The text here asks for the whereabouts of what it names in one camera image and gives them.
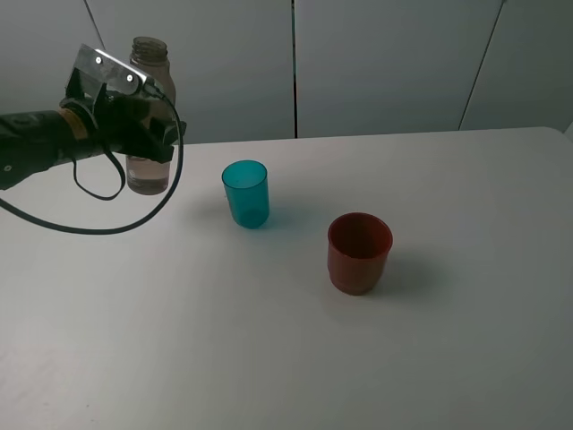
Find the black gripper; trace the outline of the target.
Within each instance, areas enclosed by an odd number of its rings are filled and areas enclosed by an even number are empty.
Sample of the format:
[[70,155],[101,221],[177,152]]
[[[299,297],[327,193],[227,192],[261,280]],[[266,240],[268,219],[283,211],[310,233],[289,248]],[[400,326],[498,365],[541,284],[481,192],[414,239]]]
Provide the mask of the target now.
[[148,116],[146,99],[125,96],[105,84],[86,86],[78,73],[70,76],[66,107],[80,115],[90,140],[128,157],[155,162],[173,159],[172,145],[184,136],[184,121]]

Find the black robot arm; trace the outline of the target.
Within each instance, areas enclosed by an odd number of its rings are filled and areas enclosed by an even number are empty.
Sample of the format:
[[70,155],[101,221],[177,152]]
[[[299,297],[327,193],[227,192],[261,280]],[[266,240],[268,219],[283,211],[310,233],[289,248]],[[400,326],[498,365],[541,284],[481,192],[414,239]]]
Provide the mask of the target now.
[[98,156],[106,157],[126,183],[116,154],[168,162],[186,123],[167,112],[152,117],[151,105],[166,104],[154,89],[126,95],[76,71],[56,110],[1,116],[1,189],[8,190],[28,177],[58,165]]

